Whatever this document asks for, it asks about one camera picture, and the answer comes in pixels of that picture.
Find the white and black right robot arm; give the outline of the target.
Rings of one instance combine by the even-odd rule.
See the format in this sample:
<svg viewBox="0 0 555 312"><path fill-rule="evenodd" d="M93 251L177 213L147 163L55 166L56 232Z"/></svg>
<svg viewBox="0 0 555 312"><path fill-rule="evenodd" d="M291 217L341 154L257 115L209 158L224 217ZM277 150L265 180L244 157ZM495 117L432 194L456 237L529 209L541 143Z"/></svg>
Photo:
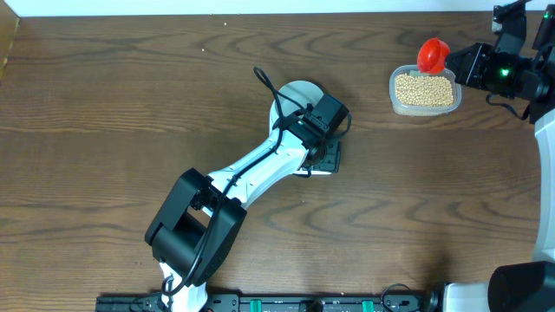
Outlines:
<svg viewBox="0 0 555 312"><path fill-rule="evenodd" d="M545 8L532 48L526 40L523 1L493 8L494 45L475 43L452 53L446 66L462 86L528 105L519 120L529 120L540 157L540 216L529 263L500 266L483 283L448 283L438 309L457 311L552 311L554 309L554 7Z"/></svg>

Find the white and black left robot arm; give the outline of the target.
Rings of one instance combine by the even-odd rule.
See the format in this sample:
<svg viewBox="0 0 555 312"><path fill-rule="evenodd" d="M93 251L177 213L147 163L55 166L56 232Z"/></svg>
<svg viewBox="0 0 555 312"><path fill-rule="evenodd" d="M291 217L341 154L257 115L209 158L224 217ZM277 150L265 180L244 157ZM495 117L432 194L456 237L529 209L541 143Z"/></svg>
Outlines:
<svg viewBox="0 0 555 312"><path fill-rule="evenodd" d="M301 108L269 114L269 136L242 159L204 175L181 174L148 226L145 241L163 272L163 311L199 311L206 282L229 254L251 204L279 180L337 172L348 112Z"/></svg>

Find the red plastic scoop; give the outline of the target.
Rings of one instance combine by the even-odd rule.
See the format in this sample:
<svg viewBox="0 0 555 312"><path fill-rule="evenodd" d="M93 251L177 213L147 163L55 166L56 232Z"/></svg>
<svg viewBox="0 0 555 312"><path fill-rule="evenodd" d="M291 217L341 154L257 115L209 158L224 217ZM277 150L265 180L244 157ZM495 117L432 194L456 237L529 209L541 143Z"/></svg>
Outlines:
<svg viewBox="0 0 555 312"><path fill-rule="evenodd" d="M437 75L445 69L449 46L439 38L428 39L417 56L417 68L423 74Z"/></svg>

